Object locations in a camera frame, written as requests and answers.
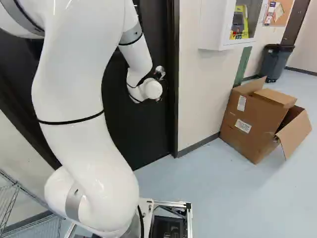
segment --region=white wall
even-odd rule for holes
[[[178,151],[219,132],[242,48],[198,50],[200,1],[180,0]]]
[[[44,200],[44,185],[53,169],[0,111],[0,169]],[[46,209],[20,194],[10,223],[22,221]]]
[[[267,44],[280,44],[286,27],[257,26],[257,42],[252,46],[249,62],[244,77],[258,74],[262,60],[264,46]]]
[[[317,72],[317,0],[311,0],[287,66]]]

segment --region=green panel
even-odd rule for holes
[[[247,65],[248,65],[248,61],[249,61],[249,58],[250,58],[251,50],[252,50],[252,46],[245,47],[243,49],[243,52],[242,52],[242,55],[241,55],[241,59],[240,59],[240,63],[239,63],[239,67],[238,67],[238,71],[237,71],[237,75],[236,75],[236,78],[234,80],[233,87],[241,85],[241,82],[242,82],[243,77],[244,77],[244,72],[246,71],[246,68],[247,68]]]

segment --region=trash can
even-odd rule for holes
[[[266,45],[264,48],[264,57],[259,72],[259,76],[267,76],[266,82],[276,82],[286,66],[289,56],[292,54],[295,46],[280,44]]]

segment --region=cardboard box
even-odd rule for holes
[[[259,163],[280,143],[288,159],[312,131],[305,109],[296,98],[262,89],[261,78],[232,89],[220,138],[252,163]]]

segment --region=cork board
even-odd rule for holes
[[[273,1],[280,2],[282,4],[283,10],[284,10],[284,14],[276,22],[275,22],[275,18],[273,17],[269,26],[286,26],[288,17],[291,14],[292,6],[293,6],[293,0],[269,0],[264,19],[266,19],[268,8],[269,8],[269,4],[271,2],[273,2]]]

